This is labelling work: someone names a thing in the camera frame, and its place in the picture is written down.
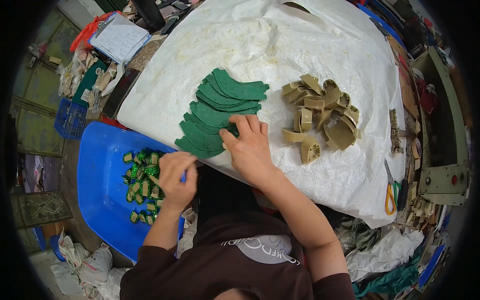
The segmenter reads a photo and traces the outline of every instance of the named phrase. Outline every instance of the blue plastic basket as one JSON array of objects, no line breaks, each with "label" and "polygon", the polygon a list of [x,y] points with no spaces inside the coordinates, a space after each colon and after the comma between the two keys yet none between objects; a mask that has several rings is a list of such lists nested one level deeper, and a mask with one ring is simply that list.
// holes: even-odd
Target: blue plastic basket
[{"label": "blue plastic basket", "polygon": [[62,98],[53,126],[62,137],[80,140],[84,131],[86,116],[86,107],[73,103],[67,98]]},{"label": "blue plastic basket", "polygon": [[[176,151],[138,132],[94,121],[85,129],[78,157],[78,205],[85,222],[134,262],[150,226],[130,221],[130,213],[146,210],[146,204],[126,200],[128,186],[121,176],[132,164],[125,164],[123,155],[146,147],[165,153]],[[182,237],[184,222],[180,217],[178,239]]]}]

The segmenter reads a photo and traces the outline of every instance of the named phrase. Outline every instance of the printed logo on shirt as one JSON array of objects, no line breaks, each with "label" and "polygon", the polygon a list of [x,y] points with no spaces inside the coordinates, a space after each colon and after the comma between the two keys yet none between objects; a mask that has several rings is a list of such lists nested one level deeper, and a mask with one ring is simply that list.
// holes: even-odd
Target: printed logo on shirt
[{"label": "printed logo on shirt", "polygon": [[285,261],[300,265],[300,262],[289,256],[292,243],[286,235],[257,235],[251,238],[227,240],[222,246],[235,245],[248,258],[263,264],[279,264]]}]

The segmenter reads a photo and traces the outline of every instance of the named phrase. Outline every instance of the hand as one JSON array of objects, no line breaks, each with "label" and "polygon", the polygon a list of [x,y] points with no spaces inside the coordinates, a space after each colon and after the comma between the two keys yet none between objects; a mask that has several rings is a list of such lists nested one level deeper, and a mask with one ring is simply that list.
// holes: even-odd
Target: hand
[{"label": "hand", "polygon": [[[160,158],[158,185],[165,193],[162,209],[171,209],[181,214],[192,201],[197,192],[196,160],[197,157],[188,152],[168,153]],[[187,170],[187,178],[181,182],[184,170]]]},{"label": "hand", "polygon": [[268,125],[260,122],[256,115],[232,115],[228,120],[237,125],[240,133],[236,139],[228,130],[220,130],[220,136],[232,154],[232,166],[249,183],[262,188],[281,172],[270,157]]}]

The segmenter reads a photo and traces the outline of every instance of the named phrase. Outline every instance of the person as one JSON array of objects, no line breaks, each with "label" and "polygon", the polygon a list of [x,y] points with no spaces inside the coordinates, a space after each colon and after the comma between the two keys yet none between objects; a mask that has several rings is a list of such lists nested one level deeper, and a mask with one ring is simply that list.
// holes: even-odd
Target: person
[{"label": "person", "polygon": [[[240,134],[220,130],[232,166],[271,200],[286,223],[260,210],[250,186],[210,167],[200,175],[197,191],[196,157],[165,154],[158,180],[165,199],[137,264],[121,280],[120,299],[355,299],[332,227],[272,163],[267,124],[256,115],[232,115],[229,121]],[[177,260],[179,217],[196,194],[193,248]]]}]

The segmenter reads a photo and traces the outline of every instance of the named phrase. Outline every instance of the tape roll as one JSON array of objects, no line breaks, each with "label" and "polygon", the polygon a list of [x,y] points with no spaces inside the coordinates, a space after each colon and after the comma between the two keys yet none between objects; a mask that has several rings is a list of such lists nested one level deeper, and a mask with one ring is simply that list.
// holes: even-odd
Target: tape roll
[{"label": "tape roll", "polygon": [[421,143],[418,138],[415,138],[415,142],[412,143],[412,153],[415,159],[419,159],[421,157]]}]

